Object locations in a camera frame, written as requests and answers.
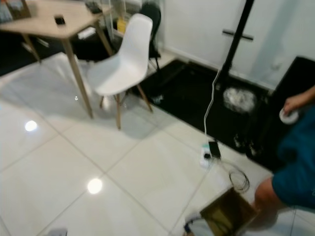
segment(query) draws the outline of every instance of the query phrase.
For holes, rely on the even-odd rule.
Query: chair backrest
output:
[[[155,2],[145,2],[142,4],[139,13],[151,18],[153,22],[151,39],[154,40],[161,23],[161,10],[159,6]]]
[[[129,20],[118,54],[135,66],[147,70],[152,20],[142,14],[135,14]]]

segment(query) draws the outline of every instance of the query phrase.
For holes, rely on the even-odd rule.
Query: white object in hand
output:
[[[299,119],[299,113],[298,111],[293,111],[289,115],[285,115],[284,109],[282,108],[279,117],[284,124],[294,124]]]

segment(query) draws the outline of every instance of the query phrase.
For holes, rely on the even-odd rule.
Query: chair seat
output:
[[[146,75],[136,63],[119,54],[95,64],[88,71],[90,86],[102,96],[115,95],[139,84]]]

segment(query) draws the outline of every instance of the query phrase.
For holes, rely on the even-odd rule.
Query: table leg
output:
[[[30,40],[30,37],[27,34],[22,34],[25,42],[28,44],[28,46],[31,48],[31,53],[34,55],[34,57],[36,58],[36,60],[38,60],[39,63],[41,63],[41,59],[32,43],[32,41]]]
[[[105,49],[106,49],[108,55],[109,55],[109,56],[113,55],[113,50],[112,50],[112,48],[110,47],[110,45],[109,45],[109,43],[108,43],[108,41],[107,41],[107,38],[106,38],[106,36],[105,36],[105,34],[104,34],[102,28],[99,26],[99,22],[98,22],[98,21],[95,22],[94,27],[95,27],[95,29],[96,29],[96,32],[97,32],[97,34],[98,34],[100,40],[101,40],[102,43],[103,43],[103,45],[104,45],[104,47],[105,47]]]
[[[81,77],[81,74],[80,74],[79,67],[77,65],[77,62],[75,61],[75,57],[74,57],[74,54],[73,54],[73,50],[72,50],[72,47],[71,47],[70,40],[69,39],[63,39],[62,42],[63,42],[63,47],[64,47],[64,50],[65,50],[65,53],[68,56],[68,59],[69,59],[72,71],[74,73],[74,77],[75,77],[75,79],[77,81],[77,84],[78,84],[78,87],[79,87],[80,92],[82,94],[84,103],[85,103],[85,105],[87,107],[88,113],[89,113],[90,117],[93,118],[92,108],[91,108],[91,105],[90,105],[90,102],[89,102],[89,98],[88,98],[87,92],[85,91],[85,87],[84,87],[84,84],[83,84],[83,81],[82,81],[82,77]]]

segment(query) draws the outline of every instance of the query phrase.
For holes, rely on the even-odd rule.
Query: wooden chair leg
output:
[[[120,124],[120,95],[116,95],[116,102],[117,102],[117,115],[116,115],[116,125],[118,129],[121,129],[121,124]]]
[[[103,108],[103,101],[104,101],[104,96],[102,96],[102,98],[100,99],[100,102],[99,102],[99,107],[101,109]]]
[[[146,95],[144,94],[144,92],[143,92],[141,86],[140,86],[140,85],[137,85],[137,88],[139,89],[139,92],[141,93],[141,96],[142,96],[143,100],[144,100],[144,101],[146,102],[146,104],[148,105],[150,112],[153,113],[151,104],[149,103],[149,101],[148,101]]]

